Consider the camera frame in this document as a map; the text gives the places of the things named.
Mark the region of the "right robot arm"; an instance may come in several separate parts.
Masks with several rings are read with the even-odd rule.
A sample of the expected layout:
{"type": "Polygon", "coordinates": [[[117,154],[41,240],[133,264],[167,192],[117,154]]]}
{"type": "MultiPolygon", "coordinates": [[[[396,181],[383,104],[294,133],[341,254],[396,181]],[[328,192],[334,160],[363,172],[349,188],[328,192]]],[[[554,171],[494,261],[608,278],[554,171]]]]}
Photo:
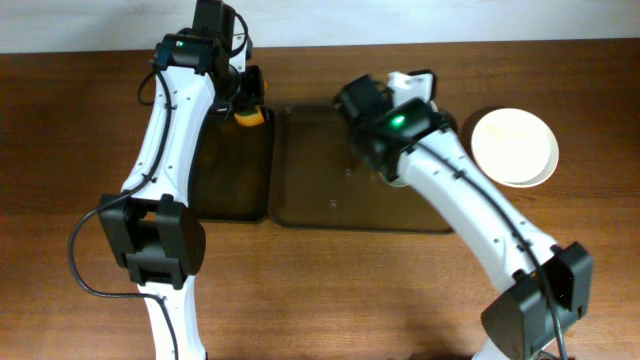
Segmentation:
{"type": "Polygon", "coordinates": [[[354,145],[378,170],[426,199],[462,238],[497,298],[482,312],[478,359],[537,359],[588,311],[594,260],[533,225],[479,171],[447,116],[421,99],[396,108],[338,105],[354,145]]]}

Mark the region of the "brown large serving tray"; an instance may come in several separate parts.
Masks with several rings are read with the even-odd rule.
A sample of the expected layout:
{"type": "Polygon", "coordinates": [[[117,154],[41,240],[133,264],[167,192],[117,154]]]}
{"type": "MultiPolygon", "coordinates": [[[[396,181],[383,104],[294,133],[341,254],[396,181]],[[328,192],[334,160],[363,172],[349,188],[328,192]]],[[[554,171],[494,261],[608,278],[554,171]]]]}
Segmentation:
{"type": "Polygon", "coordinates": [[[409,187],[392,187],[356,154],[330,105],[288,105],[276,121],[268,213],[284,227],[450,234],[409,187]]]}

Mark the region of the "green and orange sponge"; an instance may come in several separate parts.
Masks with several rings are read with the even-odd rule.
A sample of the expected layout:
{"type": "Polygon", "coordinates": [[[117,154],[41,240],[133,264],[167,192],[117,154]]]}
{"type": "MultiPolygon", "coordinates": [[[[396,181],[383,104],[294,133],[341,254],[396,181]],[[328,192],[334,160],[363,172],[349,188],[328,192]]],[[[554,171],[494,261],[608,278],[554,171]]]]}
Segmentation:
{"type": "Polygon", "coordinates": [[[259,105],[235,111],[234,118],[243,127],[259,126],[265,122],[265,117],[259,105]]]}

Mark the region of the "white plate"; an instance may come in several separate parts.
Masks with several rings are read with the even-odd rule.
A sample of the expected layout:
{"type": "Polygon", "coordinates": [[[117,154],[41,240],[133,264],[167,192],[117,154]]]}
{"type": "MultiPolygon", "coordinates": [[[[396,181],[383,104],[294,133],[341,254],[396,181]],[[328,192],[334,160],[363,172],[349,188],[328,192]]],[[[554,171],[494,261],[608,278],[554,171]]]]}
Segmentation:
{"type": "Polygon", "coordinates": [[[492,110],[474,125],[470,148],[478,167],[508,187],[530,188],[546,182],[559,164],[557,138],[537,115],[517,108],[492,110]]]}
{"type": "MultiPolygon", "coordinates": [[[[390,73],[386,86],[393,91],[392,109],[414,98],[433,102],[434,82],[435,76],[430,72],[390,73]]],[[[400,155],[398,163],[400,177],[392,183],[387,182],[389,185],[408,186],[422,192],[434,183],[434,178],[442,170],[441,156],[433,145],[437,131],[420,139],[412,147],[411,152],[405,151],[400,155]]]]}

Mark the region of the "black small tray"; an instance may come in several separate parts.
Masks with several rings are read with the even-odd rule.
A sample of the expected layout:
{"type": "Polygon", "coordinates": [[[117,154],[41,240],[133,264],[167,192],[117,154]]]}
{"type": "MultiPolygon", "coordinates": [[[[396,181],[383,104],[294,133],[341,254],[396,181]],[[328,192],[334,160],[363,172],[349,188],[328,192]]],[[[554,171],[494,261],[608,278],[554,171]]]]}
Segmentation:
{"type": "Polygon", "coordinates": [[[192,163],[188,207],[202,222],[258,223],[267,214],[275,115],[245,127],[227,112],[204,120],[192,163]]]}

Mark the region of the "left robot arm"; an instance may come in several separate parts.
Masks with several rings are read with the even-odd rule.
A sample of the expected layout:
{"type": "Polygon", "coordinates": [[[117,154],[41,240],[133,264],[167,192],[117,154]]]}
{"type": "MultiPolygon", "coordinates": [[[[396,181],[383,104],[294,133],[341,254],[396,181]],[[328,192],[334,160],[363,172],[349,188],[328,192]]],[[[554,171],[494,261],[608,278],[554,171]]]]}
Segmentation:
{"type": "Polygon", "coordinates": [[[190,176],[209,112],[262,118],[264,82],[247,33],[167,35],[152,61],[155,94],[136,162],[97,214],[117,264],[145,301],[158,359],[204,359],[195,305],[206,235],[189,206],[190,176]]]}

